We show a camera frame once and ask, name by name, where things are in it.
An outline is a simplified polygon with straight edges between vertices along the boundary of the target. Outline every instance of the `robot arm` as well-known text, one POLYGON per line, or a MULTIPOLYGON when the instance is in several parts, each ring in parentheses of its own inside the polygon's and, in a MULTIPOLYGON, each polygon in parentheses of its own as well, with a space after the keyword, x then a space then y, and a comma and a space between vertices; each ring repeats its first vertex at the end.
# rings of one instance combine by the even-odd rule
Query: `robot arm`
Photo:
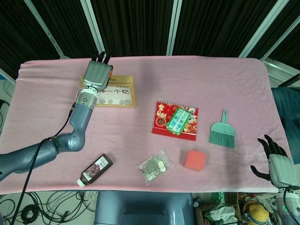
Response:
POLYGON ((269 163, 269 173, 258 172, 255 166, 251 165, 252 172, 260 178, 271 181, 272 184, 281 189, 287 186, 298 185, 296 169, 293 160, 289 158, 283 148, 278 146, 276 142, 265 135, 268 143, 258 138, 263 145, 269 163))
MULTIPOLYGON (((98 92, 107 87, 111 66, 108 60, 96 61, 93 56, 89 62, 83 78, 85 88, 80 90, 70 118, 72 133, 50 137, 44 141, 37 155, 34 168, 53 161, 61 152, 80 151, 85 144, 85 131, 91 114, 96 105, 98 92)), ((39 143, 7 154, 0 154, 0 182, 11 173, 25 173, 29 171, 39 143)))
POLYGON ((277 194, 278 212, 281 217, 281 224, 300 224, 300 198, 291 189, 299 189, 296 169, 293 160, 289 158, 283 148, 265 135, 268 143, 258 138, 263 145, 269 165, 269 173, 258 172, 255 166, 251 165, 252 172, 259 178, 271 181, 279 189, 277 194))

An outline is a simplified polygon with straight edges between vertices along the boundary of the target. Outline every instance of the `bottle label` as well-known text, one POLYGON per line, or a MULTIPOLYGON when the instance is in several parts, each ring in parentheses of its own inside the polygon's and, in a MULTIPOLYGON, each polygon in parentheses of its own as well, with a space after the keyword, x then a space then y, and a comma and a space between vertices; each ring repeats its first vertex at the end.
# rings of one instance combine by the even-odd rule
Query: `bottle label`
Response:
POLYGON ((108 165, 108 161, 104 156, 100 157, 93 165, 91 165, 86 171, 83 172, 86 180, 91 180, 100 170, 108 165))

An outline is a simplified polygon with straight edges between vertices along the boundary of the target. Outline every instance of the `wooden sign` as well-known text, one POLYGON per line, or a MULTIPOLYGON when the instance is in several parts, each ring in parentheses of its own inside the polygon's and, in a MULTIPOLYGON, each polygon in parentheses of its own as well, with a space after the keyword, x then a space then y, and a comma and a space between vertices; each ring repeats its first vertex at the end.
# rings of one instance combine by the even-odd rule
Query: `wooden sign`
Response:
MULTIPOLYGON (((83 75, 79 83, 83 87, 83 75)), ((107 88, 98 95, 96 106, 136 107, 134 77, 113 75, 109 78, 107 88)))

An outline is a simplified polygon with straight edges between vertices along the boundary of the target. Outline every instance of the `bottle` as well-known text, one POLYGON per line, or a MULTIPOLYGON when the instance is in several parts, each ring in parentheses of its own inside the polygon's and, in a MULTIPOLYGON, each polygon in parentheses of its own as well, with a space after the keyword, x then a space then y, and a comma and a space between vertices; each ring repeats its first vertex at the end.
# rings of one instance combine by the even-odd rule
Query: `bottle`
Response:
POLYGON ((112 164, 113 162, 110 160, 110 158, 106 154, 103 154, 81 173, 80 178, 77 180, 78 185, 83 188, 86 185, 93 183, 109 167, 111 167, 112 164))
POLYGON ((201 203, 202 203, 202 200, 201 200, 200 197, 198 197, 198 198, 194 201, 194 204, 193 204, 194 208, 199 207, 199 205, 200 205, 201 203))

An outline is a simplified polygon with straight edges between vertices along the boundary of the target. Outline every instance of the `pink towel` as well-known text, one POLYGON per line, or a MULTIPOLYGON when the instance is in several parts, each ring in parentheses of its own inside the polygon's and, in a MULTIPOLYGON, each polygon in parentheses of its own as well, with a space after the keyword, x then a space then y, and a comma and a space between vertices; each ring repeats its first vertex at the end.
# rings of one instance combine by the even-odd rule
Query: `pink towel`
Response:
MULTIPOLYGON (((0 140, 0 153, 14 151, 54 135, 64 124, 89 59, 40 60, 21 65, 0 140)), ((35 170, 27 191, 82 189, 76 180, 102 153, 113 166, 85 190, 162 192, 276 192, 252 173, 268 172, 257 138, 271 136, 290 154, 270 90, 268 74, 256 59, 157 56, 112 58, 114 75, 133 75, 136 108, 96 107, 80 152, 61 153, 35 170), (156 101, 199 108, 197 140, 151 133, 156 101), (237 133, 234 149, 210 144, 210 127, 228 109, 237 133), (146 186, 137 164, 164 148, 174 167, 146 186), (200 172, 184 168, 190 149, 206 153, 200 172)), ((63 132, 71 132, 68 125, 63 132)), ((20 192, 27 173, 9 175, 0 194, 20 192)))

